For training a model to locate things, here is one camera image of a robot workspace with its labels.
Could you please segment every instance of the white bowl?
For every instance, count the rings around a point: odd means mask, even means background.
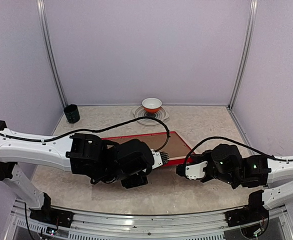
[[[144,107],[145,111],[154,114],[159,111],[162,106],[162,102],[160,99],[150,97],[142,101],[142,106]]]

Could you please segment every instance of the marble table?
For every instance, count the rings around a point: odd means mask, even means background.
[[[63,116],[54,135],[80,129],[101,129],[133,118],[134,106],[82,106],[81,119],[67,123]],[[219,106],[164,106],[170,115],[166,122],[170,131],[177,131],[192,146],[210,136],[223,136],[243,142],[225,107]],[[115,137],[164,132],[161,125],[144,126],[137,122],[98,134]],[[212,149],[221,140],[211,140],[199,147],[198,152]],[[240,148],[243,157],[248,152]],[[52,205],[93,212],[165,215],[198,213],[238,207],[248,203],[248,196],[257,188],[231,186],[218,180],[205,184],[187,180],[175,173],[175,167],[155,169],[148,176],[148,185],[125,189],[120,182],[91,185],[90,179],[62,170],[38,166],[32,182],[52,198]]]

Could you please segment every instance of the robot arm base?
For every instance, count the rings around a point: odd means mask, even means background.
[[[30,209],[30,218],[39,222],[52,224],[59,227],[70,228],[74,213],[71,211],[51,207],[51,198],[44,194],[44,204],[39,210]]]
[[[227,211],[225,219],[229,227],[249,224],[260,221],[262,218],[269,218],[269,211],[266,210],[262,201],[263,190],[252,192],[249,195],[248,205]]]

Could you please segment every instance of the metal pole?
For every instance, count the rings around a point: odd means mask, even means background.
[[[230,103],[228,105],[228,107],[231,111],[233,110],[233,107],[234,107],[235,102],[237,100],[237,96],[238,96],[238,93],[240,90],[242,78],[243,78],[243,75],[245,72],[245,68],[246,68],[246,64],[247,64],[247,60],[248,60],[248,56],[249,56],[249,51],[250,51],[250,45],[251,45],[252,36],[253,36],[253,30],[255,27],[257,7],[258,7],[258,0],[251,0],[250,14],[249,14],[249,19],[248,19],[247,28],[246,28],[246,35],[245,35],[242,56],[241,56],[241,60],[240,60],[240,66],[237,71],[235,85],[233,88]]]
[[[47,58],[48,58],[50,68],[52,71],[54,84],[55,84],[58,96],[60,98],[61,105],[63,106],[63,108],[65,108],[66,106],[68,106],[68,102],[67,102],[67,98],[65,96],[65,93],[63,91],[63,88],[62,88],[62,84],[61,84],[60,77],[59,77],[58,70],[57,70],[56,61],[55,61],[53,51],[52,51],[52,45],[51,45],[50,34],[49,34],[49,27],[48,27],[47,16],[46,16],[45,3],[44,3],[44,0],[36,0],[36,3],[37,3],[37,10],[38,10],[39,18],[40,18],[41,30],[42,30],[42,34],[43,34],[43,38],[44,38],[44,44],[45,44],[45,48],[46,48]]]
[[[249,139],[247,138],[247,134],[245,133],[245,131],[243,130],[243,128],[241,127],[238,118],[236,117],[236,115],[233,113],[233,111],[231,111],[230,108],[226,108],[226,110],[228,111],[228,113],[231,116],[231,119],[233,120],[244,144],[248,145],[248,146],[252,146]],[[256,155],[257,153],[252,151],[251,149],[247,149],[248,153],[252,156],[252,155]]]

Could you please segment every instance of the red frame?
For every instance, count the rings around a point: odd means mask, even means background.
[[[132,138],[132,137],[141,137],[141,136],[154,136],[154,135],[163,135],[163,134],[167,134],[166,132],[155,132],[155,133],[145,133],[145,134],[137,134],[137,135],[127,135],[127,136],[112,136],[112,137],[104,137],[102,139],[107,139],[107,140],[112,140],[112,139],[127,139],[127,138]],[[170,131],[170,134],[176,134],[181,140],[182,142],[185,143],[185,145],[191,150],[192,148],[183,140],[183,138],[176,132],[176,131]],[[179,165],[179,164],[183,164],[185,161],[185,157],[183,158],[178,158],[178,159],[172,159],[169,161],[167,164],[163,165],[163,166],[175,166],[175,165]],[[188,160],[186,161],[187,163],[191,162],[191,158],[189,157]]]

